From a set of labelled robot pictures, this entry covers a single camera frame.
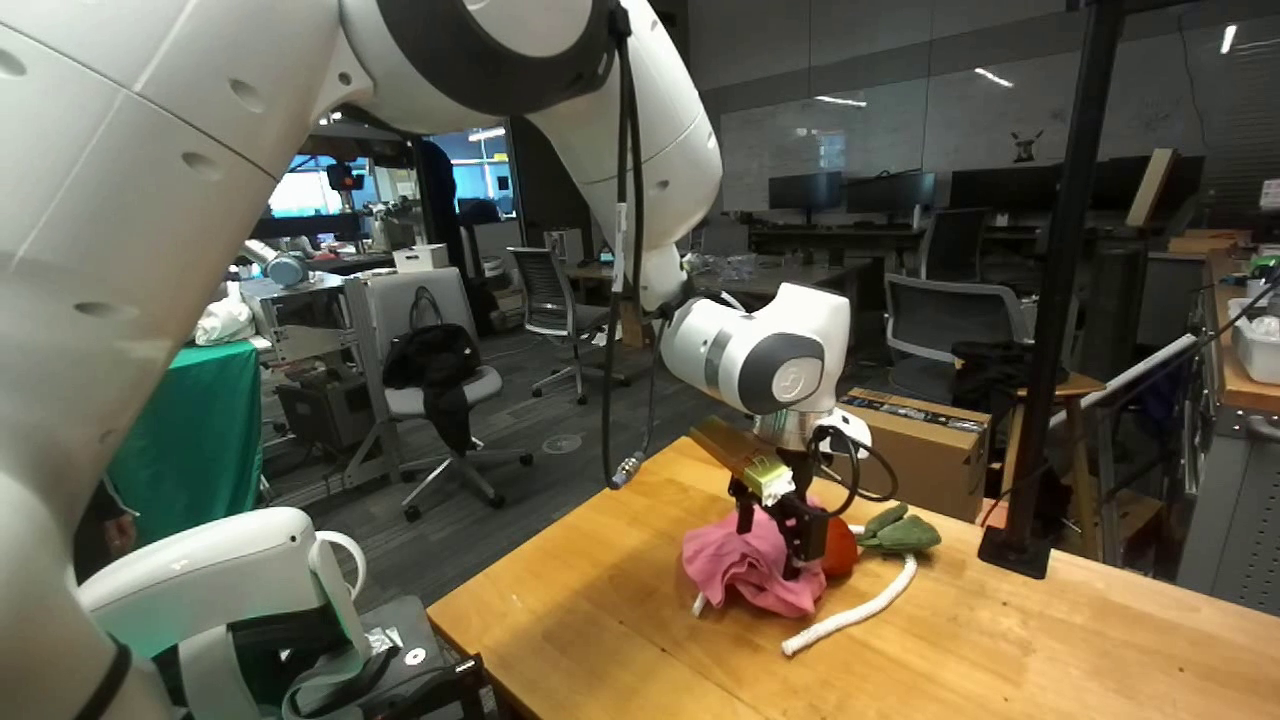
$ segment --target orange object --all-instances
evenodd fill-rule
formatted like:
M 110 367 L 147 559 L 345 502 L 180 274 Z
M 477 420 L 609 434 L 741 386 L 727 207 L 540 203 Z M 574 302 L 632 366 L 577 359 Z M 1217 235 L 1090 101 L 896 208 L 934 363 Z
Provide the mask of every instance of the orange object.
M 827 552 L 822 556 L 822 571 L 828 578 L 841 578 L 858 565 L 858 538 L 845 520 L 832 518 L 827 524 Z

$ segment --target computer monitor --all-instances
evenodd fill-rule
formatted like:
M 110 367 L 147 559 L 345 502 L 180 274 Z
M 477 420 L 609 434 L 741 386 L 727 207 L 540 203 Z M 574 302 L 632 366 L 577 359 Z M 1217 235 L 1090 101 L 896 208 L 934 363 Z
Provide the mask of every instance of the computer monitor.
M 1000 211 L 1053 210 L 1062 165 L 991 168 L 951 173 L 950 208 L 992 208 Z
M 1133 197 L 1142 184 L 1142 178 L 1147 173 L 1149 155 L 1133 155 L 1129 158 L 1111 158 L 1097 164 L 1093 170 L 1093 192 L 1089 196 L 1091 210 L 1108 210 L 1125 213 L 1133 205 Z M 1201 178 L 1204 174 L 1204 156 L 1189 155 L 1174 160 L 1165 184 L 1160 190 L 1160 197 L 1152 214 L 1155 217 L 1169 217 L 1178 211 L 1178 208 L 1188 197 L 1199 192 Z
M 769 210 L 840 208 L 844 183 L 840 172 L 769 178 Z
M 916 205 L 933 205 L 936 179 L 933 173 L 900 173 L 850 181 L 845 187 L 846 210 L 909 215 Z

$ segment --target green stuffed toy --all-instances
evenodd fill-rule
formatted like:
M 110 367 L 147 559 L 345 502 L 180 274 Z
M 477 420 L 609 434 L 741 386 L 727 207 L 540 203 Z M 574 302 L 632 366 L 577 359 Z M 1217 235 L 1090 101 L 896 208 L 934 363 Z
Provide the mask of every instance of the green stuffed toy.
M 919 552 L 942 542 L 942 536 L 919 515 L 908 515 L 910 507 L 899 502 L 867 523 L 858 537 L 861 547 L 874 547 L 886 552 Z

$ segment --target cardboard box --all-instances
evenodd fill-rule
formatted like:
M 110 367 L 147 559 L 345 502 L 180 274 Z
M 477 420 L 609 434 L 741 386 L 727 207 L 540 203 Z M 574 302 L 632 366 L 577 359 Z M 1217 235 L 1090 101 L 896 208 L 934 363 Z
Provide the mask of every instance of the cardboard box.
M 872 430 L 872 446 L 897 474 L 897 497 L 966 523 L 978 519 L 987 478 L 987 433 L 991 416 L 854 388 L 841 407 L 861 418 Z M 876 493 L 890 489 L 888 475 L 874 457 L 859 464 L 861 487 Z M 837 456 L 836 471 L 849 477 L 849 461 Z

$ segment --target wooden board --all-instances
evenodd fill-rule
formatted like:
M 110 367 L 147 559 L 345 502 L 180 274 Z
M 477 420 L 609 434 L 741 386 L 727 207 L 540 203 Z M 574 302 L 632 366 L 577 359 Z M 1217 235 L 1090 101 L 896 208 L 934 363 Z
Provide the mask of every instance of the wooden board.
M 1212 329 L 1216 331 L 1222 327 L 1222 323 L 1231 319 L 1228 301 L 1233 297 L 1244 297 L 1243 287 L 1226 286 L 1217 281 L 1242 270 L 1243 264 L 1233 260 L 1225 250 L 1213 250 L 1208 254 L 1206 268 L 1206 283 L 1216 283 L 1213 286 L 1213 307 L 1217 315 L 1206 318 L 1206 322 L 1212 324 Z M 1280 386 L 1260 383 L 1249 377 L 1231 346 L 1230 332 L 1224 333 L 1217 342 L 1220 343 L 1219 357 L 1222 366 L 1222 404 L 1230 407 L 1280 414 Z
M 1055 552 L 1048 579 L 977 559 L 980 530 L 942 534 L 882 615 L 795 659 L 803 629 L 741 601 L 690 614 L 681 538 L 732 511 L 727 474 L 682 438 L 428 611 L 480 652 L 530 716 L 1274 717 L 1280 620 Z M 818 483 L 835 502 L 841 488 Z M 865 521 L 881 506 L 855 502 Z M 883 589 L 901 560 L 867 553 L 819 616 Z

